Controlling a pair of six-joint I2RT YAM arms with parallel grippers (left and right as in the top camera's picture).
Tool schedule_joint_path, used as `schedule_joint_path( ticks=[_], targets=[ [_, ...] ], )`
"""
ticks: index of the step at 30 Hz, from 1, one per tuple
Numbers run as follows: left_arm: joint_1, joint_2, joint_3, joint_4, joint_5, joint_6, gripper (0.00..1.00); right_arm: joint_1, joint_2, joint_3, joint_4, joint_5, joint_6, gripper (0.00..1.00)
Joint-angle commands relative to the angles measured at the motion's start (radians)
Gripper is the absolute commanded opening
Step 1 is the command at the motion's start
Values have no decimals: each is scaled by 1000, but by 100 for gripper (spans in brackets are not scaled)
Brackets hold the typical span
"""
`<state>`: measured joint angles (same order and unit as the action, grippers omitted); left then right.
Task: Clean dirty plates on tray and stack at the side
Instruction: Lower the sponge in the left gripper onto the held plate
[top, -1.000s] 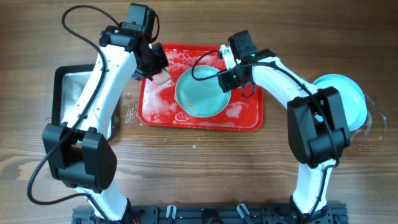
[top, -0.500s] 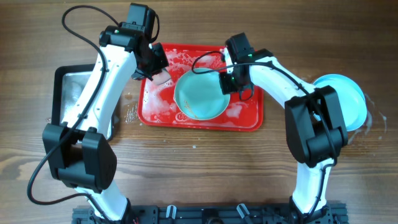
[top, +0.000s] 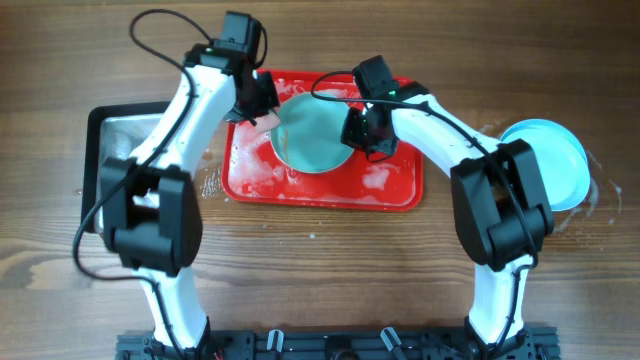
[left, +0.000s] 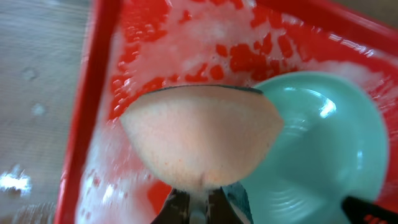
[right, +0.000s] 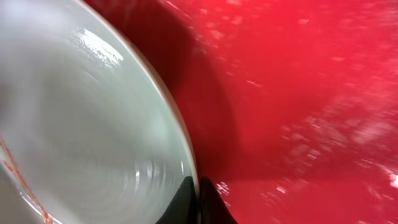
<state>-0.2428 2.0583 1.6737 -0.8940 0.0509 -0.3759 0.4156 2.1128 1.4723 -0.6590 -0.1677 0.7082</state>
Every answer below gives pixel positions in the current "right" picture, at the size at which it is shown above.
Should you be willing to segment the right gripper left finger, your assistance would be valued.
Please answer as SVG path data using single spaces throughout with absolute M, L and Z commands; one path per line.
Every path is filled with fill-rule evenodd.
M 164 214 L 156 224 L 196 224 L 197 197 L 192 176 L 182 181 Z

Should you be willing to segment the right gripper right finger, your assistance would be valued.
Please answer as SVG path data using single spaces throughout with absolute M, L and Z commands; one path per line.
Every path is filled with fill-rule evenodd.
M 216 187 L 207 177 L 200 180 L 199 208 L 201 224 L 238 224 L 230 214 Z

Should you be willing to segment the light blue plate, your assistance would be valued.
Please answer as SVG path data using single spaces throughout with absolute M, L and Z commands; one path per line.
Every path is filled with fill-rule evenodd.
M 156 223 L 198 179 L 178 109 L 83 1 L 1 2 L 1 222 Z

